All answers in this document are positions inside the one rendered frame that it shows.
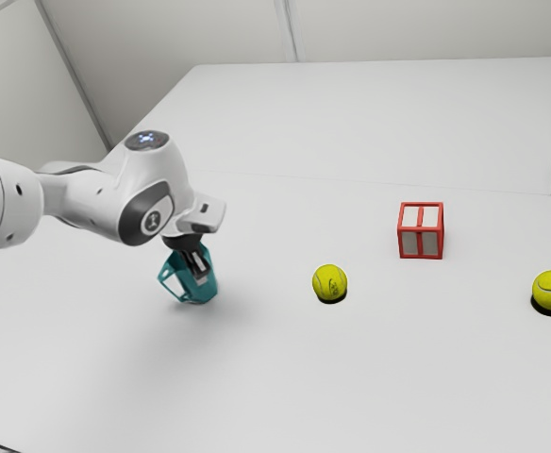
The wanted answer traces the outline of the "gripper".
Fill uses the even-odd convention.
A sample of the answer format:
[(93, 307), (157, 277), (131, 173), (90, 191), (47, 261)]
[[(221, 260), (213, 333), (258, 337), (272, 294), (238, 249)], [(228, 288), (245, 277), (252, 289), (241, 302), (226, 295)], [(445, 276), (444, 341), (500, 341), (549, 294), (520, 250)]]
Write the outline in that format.
[(186, 233), (178, 236), (162, 235), (163, 243), (174, 251), (185, 251), (184, 260), (196, 285), (203, 285), (208, 281), (210, 264), (205, 259), (200, 248), (203, 235), (201, 233)]

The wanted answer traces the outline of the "red and white cube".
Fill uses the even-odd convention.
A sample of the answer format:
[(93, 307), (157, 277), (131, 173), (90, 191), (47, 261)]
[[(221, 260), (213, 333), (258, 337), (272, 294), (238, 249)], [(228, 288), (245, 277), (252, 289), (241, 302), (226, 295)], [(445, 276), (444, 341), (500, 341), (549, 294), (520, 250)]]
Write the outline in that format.
[(441, 260), (444, 246), (443, 202), (402, 202), (396, 234), (401, 259)]

